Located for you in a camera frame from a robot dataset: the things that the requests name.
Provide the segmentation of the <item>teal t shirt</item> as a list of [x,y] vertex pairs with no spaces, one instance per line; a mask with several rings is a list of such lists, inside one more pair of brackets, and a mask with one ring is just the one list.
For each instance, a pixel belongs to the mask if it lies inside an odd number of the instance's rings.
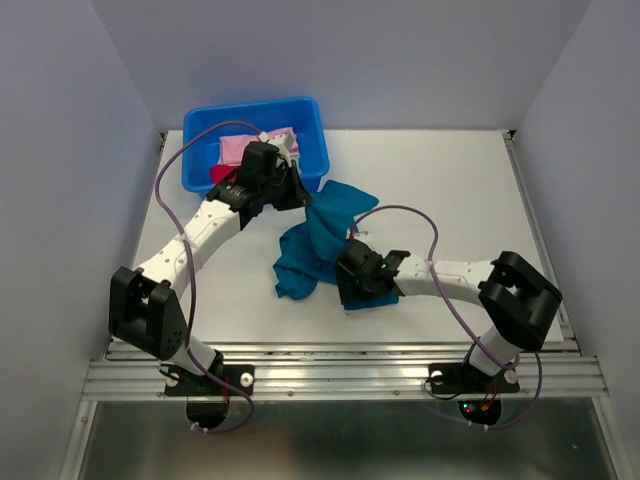
[[336,285],[336,260],[354,218],[379,204],[379,199],[354,186],[327,181],[312,195],[305,221],[279,239],[281,255],[273,264],[275,291],[280,298],[301,301],[320,282]]

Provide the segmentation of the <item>blue plastic bin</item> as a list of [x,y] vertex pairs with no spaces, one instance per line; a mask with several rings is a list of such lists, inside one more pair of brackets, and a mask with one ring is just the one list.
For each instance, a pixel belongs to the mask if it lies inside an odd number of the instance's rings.
[[183,154],[181,181],[185,190],[203,196],[213,188],[209,170],[219,159],[220,138],[252,132],[243,125],[239,126],[239,121],[265,132],[290,127],[299,145],[302,182],[308,191],[318,190],[322,178],[329,172],[330,162],[315,100],[290,97],[196,108],[184,117],[183,142],[188,143],[208,128],[227,121],[232,124],[208,134]]

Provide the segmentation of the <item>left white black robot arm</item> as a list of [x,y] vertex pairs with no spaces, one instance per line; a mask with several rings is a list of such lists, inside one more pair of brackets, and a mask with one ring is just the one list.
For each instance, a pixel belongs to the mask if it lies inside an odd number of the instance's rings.
[[196,275],[265,207],[287,211],[311,204],[298,164],[284,144],[252,141],[245,147],[241,165],[207,193],[187,224],[178,220],[162,198],[156,201],[177,234],[138,267],[121,267],[113,274],[109,332],[181,368],[199,393],[210,394],[221,387],[247,397],[246,388],[225,380],[222,353],[193,334]]

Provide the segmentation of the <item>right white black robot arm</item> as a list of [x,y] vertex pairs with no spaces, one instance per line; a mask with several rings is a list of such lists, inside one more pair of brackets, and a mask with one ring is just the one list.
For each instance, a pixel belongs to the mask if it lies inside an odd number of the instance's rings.
[[426,383],[437,396],[517,392],[520,354],[541,350],[562,303],[560,290],[511,251],[491,261],[435,261],[404,250],[381,255],[351,239],[337,258],[336,278],[346,309],[410,296],[438,297],[448,308],[465,302],[484,309],[491,321],[485,333],[462,326],[472,341],[464,359],[429,365]]

